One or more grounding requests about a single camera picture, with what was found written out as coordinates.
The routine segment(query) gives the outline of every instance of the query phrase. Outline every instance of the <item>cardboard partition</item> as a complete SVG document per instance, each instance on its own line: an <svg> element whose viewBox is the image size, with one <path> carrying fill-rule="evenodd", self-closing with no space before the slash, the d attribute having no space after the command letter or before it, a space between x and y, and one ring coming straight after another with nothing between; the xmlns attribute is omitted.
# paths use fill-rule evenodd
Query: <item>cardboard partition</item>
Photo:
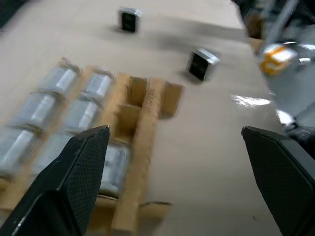
<svg viewBox="0 0 315 236"><path fill-rule="evenodd" d="M0 179L0 191L4 191L9 187L10 182L6 179Z"/></svg>
<svg viewBox="0 0 315 236"><path fill-rule="evenodd" d="M117 205L117 199L98 196L86 235L109 235ZM139 223L145 223L149 219L161 222L171 207L170 203L165 202L144 203L139 206Z"/></svg>
<svg viewBox="0 0 315 236"><path fill-rule="evenodd" d="M161 100L160 118L171 118L176 114L184 87L165 82Z"/></svg>
<svg viewBox="0 0 315 236"><path fill-rule="evenodd" d="M264 19L259 13L252 13L247 16L246 28L249 37L263 39Z"/></svg>
<svg viewBox="0 0 315 236"><path fill-rule="evenodd" d="M112 223L113 235L133 235L137 231L139 206L144 203L156 123L164 89L163 79L151 79L132 145L132 162Z"/></svg>
<svg viewBox="0 0 315 236"><path fill-rule="evenodd" d="M112 126L111 139L127 143L133 140L139 121L141 108L132 105L120 105L117 123Z"/></svg>
<svg viewBox="0 0 315 236"><path fill-rule="evenodd" d="M147 83L148 80L146 78L131 77L127 88L126 103L142 107L147 92Z"/></svg>
<svg viewBox="0 0 315 236"><path fill-rule="evenodd" d="M119 108L124 104L127 96L127 87L129 84L130 75L121 73L116 78L114 85L110 89L110 94L105 105L105 110L102 116L95 123L95 127L101 125L113 126L117 123Z"/></svg>

